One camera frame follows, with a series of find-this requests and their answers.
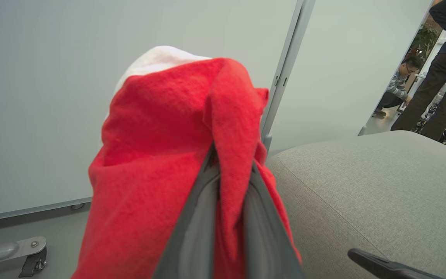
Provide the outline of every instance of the dark pants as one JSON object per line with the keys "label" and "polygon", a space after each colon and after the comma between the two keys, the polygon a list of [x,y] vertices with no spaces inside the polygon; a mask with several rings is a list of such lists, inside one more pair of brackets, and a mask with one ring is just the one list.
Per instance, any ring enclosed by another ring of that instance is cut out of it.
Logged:
{"label": "dark pants", "polygon": [[[395,121],[391,130],[410,131],[421,119],[421,115],[438,94],[446,82],[446,53],[435,57],[423,84],[418,88],[414,98],[404,112]],[[446,93],[438,104],[435,114],[426,123],[421,134],[438,141],[446,128]]]}
{"label": "dark pants", "polygon": [[383,97],[381,98],[381,101],[379,101],[377,108],[383,109],[383,108],[393,108],[395,106],[400,106],[402,104],[402,99],[395,97],[395,95],[385,92],[383,94]]}

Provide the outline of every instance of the gray fabric upholstery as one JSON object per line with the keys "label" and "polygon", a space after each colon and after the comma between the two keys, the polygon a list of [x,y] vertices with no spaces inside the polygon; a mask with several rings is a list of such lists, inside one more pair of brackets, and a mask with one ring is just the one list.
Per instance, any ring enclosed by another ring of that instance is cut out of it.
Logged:
{"label": "gray fabric upholstery", "polygon": [[446,146],[405,131],[314,143],[267,161],[308,279],[372,279],[360,248],[446,278]]}

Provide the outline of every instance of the black hair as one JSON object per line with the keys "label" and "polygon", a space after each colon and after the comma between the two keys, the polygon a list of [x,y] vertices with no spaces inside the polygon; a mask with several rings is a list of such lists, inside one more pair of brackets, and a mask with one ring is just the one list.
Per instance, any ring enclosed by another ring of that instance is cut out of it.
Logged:
{"label": "black hair", "polygon": [[421,69],[423,67],[423,59],[417,57],[417,56],[409,56],[407,59],[402,61],[402,64],[405,64],[409,67],[413,67],[416,69]]}

